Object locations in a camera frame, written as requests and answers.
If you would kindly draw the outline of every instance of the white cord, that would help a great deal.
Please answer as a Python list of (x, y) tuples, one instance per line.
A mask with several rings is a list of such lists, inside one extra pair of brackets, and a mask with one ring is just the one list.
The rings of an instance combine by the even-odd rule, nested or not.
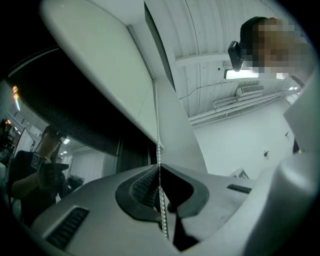
[(159, 112), (158, 112), (158, 95), (157, 95), (157, 81), (155, 83), (155, 112), (156, 112), (156, 161), (158, 164), (159, 173), (159, 197), (160, 197), (160, 212), (161, 212), (161, 226), (162, 233), (168, 238), (168, 229), (166, 221), (166, 204), (165, 194), (161, 187), (161, 147), (160, 147), (160, 126), (159, 126)]

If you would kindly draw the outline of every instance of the white plastic panel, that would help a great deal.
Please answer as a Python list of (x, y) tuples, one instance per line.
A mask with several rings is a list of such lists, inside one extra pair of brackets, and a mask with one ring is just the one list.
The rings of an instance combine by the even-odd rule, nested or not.
[[(82, 73), (156, 142), (152, 80), (128, 29), (86, 0), (44, 0), (40, 14), (54, 39)], [(108, 120), (108, 110), (101, 112)]]

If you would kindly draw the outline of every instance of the person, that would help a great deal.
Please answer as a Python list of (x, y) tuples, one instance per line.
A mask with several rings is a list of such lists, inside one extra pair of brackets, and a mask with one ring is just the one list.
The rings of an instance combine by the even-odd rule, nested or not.
[(243, 60), (261, 73), (288, 74), (303, 87), (317, 60), (312, 46), (293, 25), (281, 19), (253, 17), (240, 28), (239, 46)]
[[(42, 141), (37, 151), (41, 158), (51, 158), (61, 143), (62, 134), (50, 125), (42, 133)], [(34, 152), (19, 151), (10, 164), (7, 190), (10, 196), (21, 200), (21, 218), (30, 227), (38, 215), (56, 203), (57, 193), (61, 198), (65, 195), (65, 177), (61, 179), (56, 192), (39, 188), (37, 170), (32, 167)]]

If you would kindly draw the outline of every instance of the air conditioner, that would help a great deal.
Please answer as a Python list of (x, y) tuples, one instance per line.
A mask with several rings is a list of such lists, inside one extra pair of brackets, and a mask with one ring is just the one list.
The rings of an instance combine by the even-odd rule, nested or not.
[(243, 86), (236, 90), (235, 95), (238, 97), (244, 97), (252, 94), (261, 93), (264, 90), (263, 85), (252, 85), (252, 86)]

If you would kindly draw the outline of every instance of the man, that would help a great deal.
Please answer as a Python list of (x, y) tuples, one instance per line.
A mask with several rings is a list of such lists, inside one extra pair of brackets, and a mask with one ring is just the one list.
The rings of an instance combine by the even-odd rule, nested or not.
[[(42, 141), (37, 154), (41, 158), (51, 158), (61, 143), (62, 134), (51, 126), (47, 126), (42, 134)], [(39, 188), (37, 170), (32, 167), (34, 153), (19, 151), (10, 164), (8, 193), (21, 200), (21, 216), (27, 226), (45, 209), (56, 203), (57, 192), (64, 196), (64, 175), (59, 181), (56, 192), (48, 192)]]
[(253, 17), (240, 29), (242, 58), (258, 72), (285, 73), (301, 87), (309, 79), (316, 54), (293, 25), (280, 19)]

